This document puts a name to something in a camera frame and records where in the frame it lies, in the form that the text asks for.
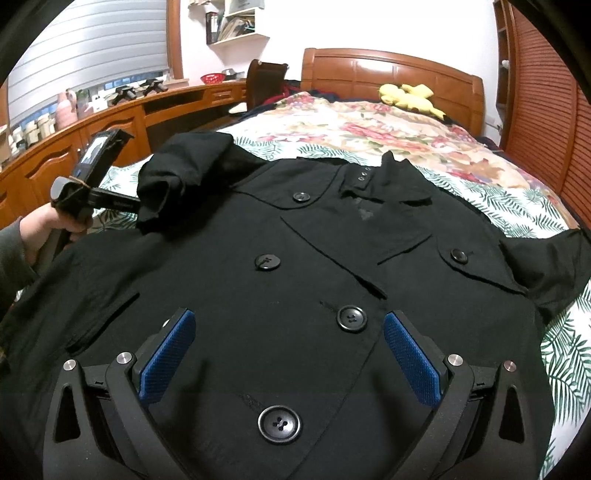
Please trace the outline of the left forearm grey sleeve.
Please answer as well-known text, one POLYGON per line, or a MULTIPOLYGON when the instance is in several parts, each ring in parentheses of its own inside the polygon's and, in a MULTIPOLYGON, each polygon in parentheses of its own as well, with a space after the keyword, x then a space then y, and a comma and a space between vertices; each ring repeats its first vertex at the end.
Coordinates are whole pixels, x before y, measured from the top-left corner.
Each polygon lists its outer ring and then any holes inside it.
POLYGON ((31 285, 38 275, 25 258, 24 243, 18 218, 1 230, 0 281, 1 303, 11 304, 18 291, 31 285))

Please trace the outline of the person's left hand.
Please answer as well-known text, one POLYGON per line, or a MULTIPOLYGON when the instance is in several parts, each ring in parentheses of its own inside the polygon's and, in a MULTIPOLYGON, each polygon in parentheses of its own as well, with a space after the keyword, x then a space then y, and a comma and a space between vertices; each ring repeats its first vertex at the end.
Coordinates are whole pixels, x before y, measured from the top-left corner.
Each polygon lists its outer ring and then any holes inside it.
POLYGON ((76 220, 71 215, 46 203, 20 220, 19 232, 27 263, 33 266, 41 248, 47 243, 53 230, 68 233, 68 240, 75 242, 87 233, 92 218, 76 220))

